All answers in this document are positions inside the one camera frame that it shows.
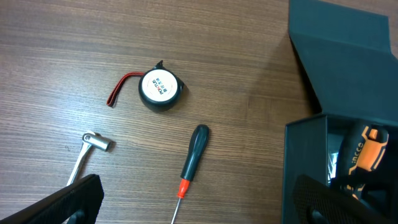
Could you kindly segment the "orange black long-nose pliers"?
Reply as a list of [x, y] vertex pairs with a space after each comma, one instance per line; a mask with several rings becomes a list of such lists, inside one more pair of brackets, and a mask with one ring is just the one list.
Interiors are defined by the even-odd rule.
[[343, 177], [373, 172], [379, 167], [389, 142], [386, 128], [365, 121], [328, 133], [328, 185]]

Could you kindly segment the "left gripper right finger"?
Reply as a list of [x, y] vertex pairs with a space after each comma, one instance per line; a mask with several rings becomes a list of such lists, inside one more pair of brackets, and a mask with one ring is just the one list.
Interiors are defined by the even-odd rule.
[[[343, 192], [344, 185], [364, 184], [362, 199]], [[387, 174], [355, 174], [339, 177], [328, 187], [301, 175], [293, 193], [299, 223], [395, 222], [395, 177]]]

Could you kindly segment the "dark green lidded box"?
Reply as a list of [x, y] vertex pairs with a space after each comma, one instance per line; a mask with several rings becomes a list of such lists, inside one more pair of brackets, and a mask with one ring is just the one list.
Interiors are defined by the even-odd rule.
[[[357, 121], [383, 126], [386, 153], [373, 172], [395, 177], [397, 222], [397, 58], [386, 16], [323, 1], [291, 1], [289, 37], [320, 105], [285, 127], [282, 222], [299, 223], [292, 193], [301, 175], [328, 185], [328, 133]], [[364, 184], [344, 185], [361, 200]]]

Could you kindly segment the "black round tape measure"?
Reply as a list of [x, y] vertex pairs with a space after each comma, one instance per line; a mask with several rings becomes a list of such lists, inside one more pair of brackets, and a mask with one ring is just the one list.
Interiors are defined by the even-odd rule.
[[130, 77], [140, 78], [139, 97], [146, 107], [155, 112], [167, 111], [176, 105], [185, 86], [178, 76], [164, 67], [164, 61], [161, 60], [146, 72], [125, 74], [110, 93], [106, 101], [107, 106], [113, 107], [116, 104], [121, 88]]

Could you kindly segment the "silver L-shaped socket wrench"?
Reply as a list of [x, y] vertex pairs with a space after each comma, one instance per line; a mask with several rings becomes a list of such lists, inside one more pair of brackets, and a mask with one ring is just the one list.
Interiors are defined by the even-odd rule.
[[102, 151], [108, 151], [111, 148], [112, 140], [101, 136], [98, 133], [93, 131], [85, 132], [82, 137], [82, 145], [79, 156], [76, 160], [72, 173], [68, 179], [67, 186], [71, 185], [76, 181], [78, 174], [80, 173], [80, 169], [82, 168], [84, 161], [92, 148], [97, 148]]

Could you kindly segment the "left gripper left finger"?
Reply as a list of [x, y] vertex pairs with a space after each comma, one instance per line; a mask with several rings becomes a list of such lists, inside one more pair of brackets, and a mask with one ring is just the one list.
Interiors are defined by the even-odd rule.
[[95, 223], [104, 191], [100, 177], [90, 174], [35, 204], [1, 220], [10, 224]]

